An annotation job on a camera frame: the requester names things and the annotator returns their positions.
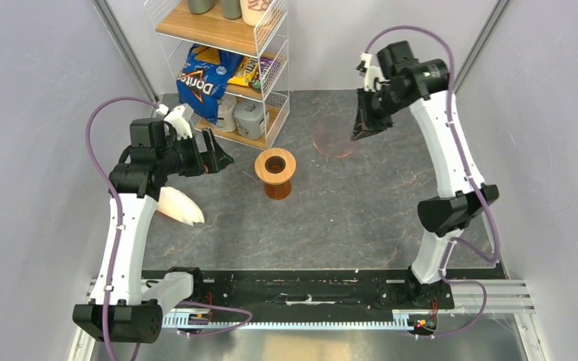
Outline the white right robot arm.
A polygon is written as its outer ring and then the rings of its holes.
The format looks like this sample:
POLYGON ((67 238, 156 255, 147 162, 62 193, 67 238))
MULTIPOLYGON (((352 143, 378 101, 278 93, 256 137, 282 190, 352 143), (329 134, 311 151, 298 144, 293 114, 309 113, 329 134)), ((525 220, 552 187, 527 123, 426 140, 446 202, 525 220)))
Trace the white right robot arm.
POLYGON ((407 41, 380 50, 377 65, 372 64, 373 58, 364 52, 357 66, 363 85, 357 89, 351 139, 391 128, 392 115, 408 110, 424 137, 437 181, 437 195, 417 206, 424 234, 404 287, 406 301, 422 308, 445 284, 442 277, 450 244, 475 216, 489 214, 499 190, 486 183, 470 153, 447 64, 441 59, 419 61, 407 41))

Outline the amber glass carafe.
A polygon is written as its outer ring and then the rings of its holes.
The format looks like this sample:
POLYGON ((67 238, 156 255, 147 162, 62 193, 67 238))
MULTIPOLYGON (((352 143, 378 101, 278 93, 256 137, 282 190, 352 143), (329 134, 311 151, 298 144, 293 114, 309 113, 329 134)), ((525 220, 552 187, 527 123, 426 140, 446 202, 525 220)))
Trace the amber glass carafe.
POLYGON ((264 192, 267 197, 274 200, 282 200, 291 194, 292 186, 288 180, 282 184, 264 184, 264 192))

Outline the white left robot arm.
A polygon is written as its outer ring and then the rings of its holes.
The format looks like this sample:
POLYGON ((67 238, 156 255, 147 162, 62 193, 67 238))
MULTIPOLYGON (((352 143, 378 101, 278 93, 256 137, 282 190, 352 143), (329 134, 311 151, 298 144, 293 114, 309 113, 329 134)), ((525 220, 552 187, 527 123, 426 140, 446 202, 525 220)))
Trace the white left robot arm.
POLYGON ((74 307, 72 319, 98 341, 152 344, 164 316, 180 301, 193 308, 206 296, 196 268, 172 268, 156 285, 143 287, 145 245, 154 214, 159 211, 189 226, 205 221, 200 207, 166 182, 171 175, 218 173, 234 160, 210 128, 202 130, 205 150, 199 150, 184 120, 134 120, 129 133, 130 145, 103 176, 111 199, 99 276, 90 300, 74 307))

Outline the wooden ring dripper stand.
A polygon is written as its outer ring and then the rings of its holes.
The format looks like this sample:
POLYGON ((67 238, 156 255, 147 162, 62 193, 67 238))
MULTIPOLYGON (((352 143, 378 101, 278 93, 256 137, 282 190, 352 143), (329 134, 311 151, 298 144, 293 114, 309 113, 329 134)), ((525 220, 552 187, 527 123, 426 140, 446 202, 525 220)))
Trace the wooden ring dripper stand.
POLYGON ((290 151, 274 147, 263 151, 256 158, 254 170, 265 184, 280 185, 294 176, 297 161, 290 151))

